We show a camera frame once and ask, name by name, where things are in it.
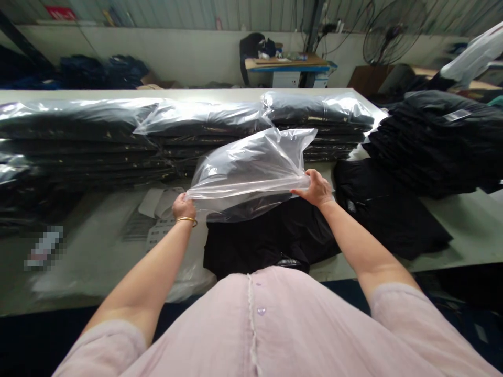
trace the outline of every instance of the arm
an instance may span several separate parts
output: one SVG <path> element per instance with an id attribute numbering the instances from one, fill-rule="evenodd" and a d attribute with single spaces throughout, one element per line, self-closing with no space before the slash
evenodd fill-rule
<path id="1" fill-rule="evenodd" d="M 177 219 L 195 218 L 193 203 L 185 202 L 184 196 L 185 193 L 181 194 L 173 203 L 173 214 Z M 122 319 L 140 329 L 147 346 L 150 345 L 159 313 L 185 254 L 192 225 L 192 221 L 177 222 L 108 295 L 82 333 L 102 322 Z"/>
<path id="2" fill-rule="evenodd" d="M 419 286 L 402 264 L 350 214 L 337 204 L 328 181 L 314 169 L 308 190 L 291 190 L 318 207 L 328 222 L 337 244 L 353 268 L 365 297 L 370 302 L 374 290 L 383 283 L 398 282 L 418 290 Z"/>

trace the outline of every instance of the corrugated metal wall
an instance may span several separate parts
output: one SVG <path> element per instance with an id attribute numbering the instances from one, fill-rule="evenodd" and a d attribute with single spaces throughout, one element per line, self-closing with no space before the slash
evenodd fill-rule
<path id="1" fill-rule="evenodd" d="M 341 19 L 348 29 L 363 29 L 371 16 L 368 0 L 326 0 L 326 20 Z M 373 0 L 374 16 L 392 0 Z M 123 27 L 294 31 L 311 19 L 314 0 L 0 0 L 15 24 L 51 20 L 45 6 L 71 8 L 78 19 L 107 24 L 110 7 Z M 428 0 L 424 34 L 474 36 L 503 21 L 501 0 Z"/>

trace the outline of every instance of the gold bracelet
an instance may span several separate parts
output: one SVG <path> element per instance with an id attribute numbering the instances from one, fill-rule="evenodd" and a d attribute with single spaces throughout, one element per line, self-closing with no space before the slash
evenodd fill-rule
<path id="1" fill-rule="evenodd" d="M 180 217 L 177 219 L 177 222 L 179 222 L 181 220 L 191 220 L 194 223 L 192 228 L 195 228 L 198 225 L 198 221 L 196 219 L 193 219 L 192 217 Z"/>

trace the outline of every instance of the person's right hand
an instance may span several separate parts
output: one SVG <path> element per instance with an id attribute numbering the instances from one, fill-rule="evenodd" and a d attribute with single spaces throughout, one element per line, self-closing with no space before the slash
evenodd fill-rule
<path id="1" fill-rule="evenodd" d="M 306 199 L 309 203 L 316 207 L 322 204 L 334 201 L 332 196 L 332 187 L 330 183 L 321 176 L 315 169 L 308 169 L 305 172 L 311 177 L 311 184 L 307 190 L 294 188 L 290 190 L 292 194 L 299 195 L 301 198 Z"/>

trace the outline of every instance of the person's left hand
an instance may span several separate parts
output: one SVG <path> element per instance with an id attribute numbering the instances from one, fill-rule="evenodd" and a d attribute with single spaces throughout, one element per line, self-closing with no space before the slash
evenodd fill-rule
<path id="1" fill-rule="evenodd" d="M 186 195 L 187 193 L 178 195 L 177 199 L 173 203 L 173 216 L 175 220 L 178 220 L 180 217 L 190 217 L 195 219 L 194 201 L 192 199 L 185 201 Z"/>

